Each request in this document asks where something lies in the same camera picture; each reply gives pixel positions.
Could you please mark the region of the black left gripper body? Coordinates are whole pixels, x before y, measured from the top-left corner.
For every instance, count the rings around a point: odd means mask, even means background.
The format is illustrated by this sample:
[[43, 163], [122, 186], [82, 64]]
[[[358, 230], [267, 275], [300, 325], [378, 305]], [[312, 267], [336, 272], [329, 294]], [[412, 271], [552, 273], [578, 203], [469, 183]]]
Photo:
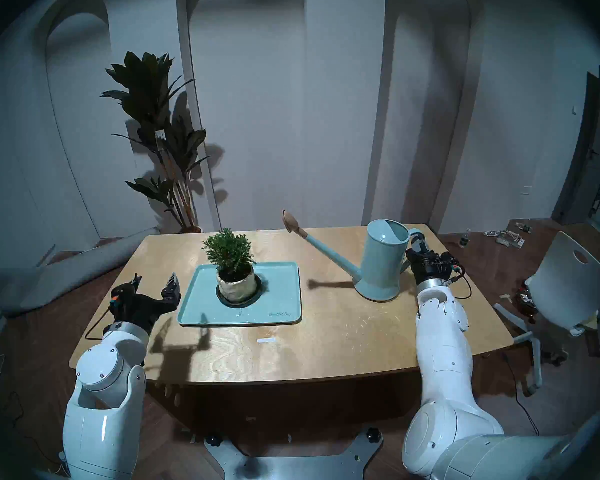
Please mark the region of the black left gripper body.
[[109, 312], [114, 322], [105, 327], [105, 332], [116, 328], [118, 323], [128, 322], [150, 335], [157, 320], [173, 312], [173, 304], [139, 294], [130, 289], [129, 283], [122, 283], [110, 292]]

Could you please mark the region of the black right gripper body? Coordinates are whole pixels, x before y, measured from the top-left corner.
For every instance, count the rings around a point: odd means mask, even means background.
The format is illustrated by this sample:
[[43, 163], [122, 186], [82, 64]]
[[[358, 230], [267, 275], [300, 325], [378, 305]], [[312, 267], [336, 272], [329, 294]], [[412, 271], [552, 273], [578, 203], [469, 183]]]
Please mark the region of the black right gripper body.
[[465, 268], [448, 251], [441, 254], [434, 251], [421, 253], [421, 265], [411, 267], [411, 271], [417, 287], [433, 280], [440, 280], [448, 286], [465, 277]]

